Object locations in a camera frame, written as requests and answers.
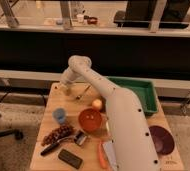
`wooden table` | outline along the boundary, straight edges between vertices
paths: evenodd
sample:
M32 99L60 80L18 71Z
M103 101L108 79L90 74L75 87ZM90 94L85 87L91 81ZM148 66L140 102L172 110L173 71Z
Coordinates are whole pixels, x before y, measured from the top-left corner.
M60 152L61 148L45 157L42 157L40 152L44 147L41 146L41 141L45 135L48 135L51 130L59 126L52 117L52 112L56 108L64 108L67 112L67 121L76 129L80 129L80 126L77 122L78 114L85 108L90 107L91 102L94 99L100 97L98 92L93 87L91 87L81 98L81 100L75 100L75 97L79 95L79 93L81 93L87 86L87 83L76 83L71 88L71 91L68 92L65 87L61 86L59 83L54 83L52 85L30 165L31 171L75 170L73 167L58 159L58 153ZM147 119L148 124L160 125L170 131L169 125L159 102L158 110L158 113ZM84 143L83 147L79 147L74 143L66 143L62 146L62 148L73 152L84 160L82 166L79 169L80 171L103 171L104 169L101 169L97 157L97 146L100 138L104 139L106 137L106 128L105 126L102 126L99 131L89 136L89 139ZM167 156L159 156L159 159L161 162L162 171L184 170L184 166L176 147L172 154Z

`cable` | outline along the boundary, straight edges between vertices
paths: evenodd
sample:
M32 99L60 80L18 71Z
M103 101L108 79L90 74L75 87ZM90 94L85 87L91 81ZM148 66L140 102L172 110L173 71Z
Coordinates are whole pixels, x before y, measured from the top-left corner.
M44 95L43 94L41 94L41 97L43 98L43 103L44 103L44 106L46 106L46 99L45 99L45 97L44 97Z

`floor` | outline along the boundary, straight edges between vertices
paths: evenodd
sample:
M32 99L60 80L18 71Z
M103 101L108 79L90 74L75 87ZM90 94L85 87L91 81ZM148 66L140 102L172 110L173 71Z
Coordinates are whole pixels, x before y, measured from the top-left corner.
M179 103L161 101L161 104L185 168L190 171L190 109L183 116ZM10 93L0 104L0 131L13 128L24 133L20 141L13 136L0 138L0 171L28 171L44 110L40 94Z

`orange plate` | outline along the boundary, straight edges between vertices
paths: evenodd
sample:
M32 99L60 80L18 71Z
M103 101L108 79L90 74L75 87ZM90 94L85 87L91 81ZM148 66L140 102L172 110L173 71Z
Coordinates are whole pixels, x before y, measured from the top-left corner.
M89 108L80 113L78 121L84 131L93 132L100 128L102 117L99 111Z

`green tray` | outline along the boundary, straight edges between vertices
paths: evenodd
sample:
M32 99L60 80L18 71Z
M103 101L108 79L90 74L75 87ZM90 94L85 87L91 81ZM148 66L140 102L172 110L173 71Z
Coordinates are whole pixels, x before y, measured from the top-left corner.
M109 80L121 87L134 91L140 99L143 111L146 116L156 113L157 103L154 86L151 81L135 80L126 77L108 77Z

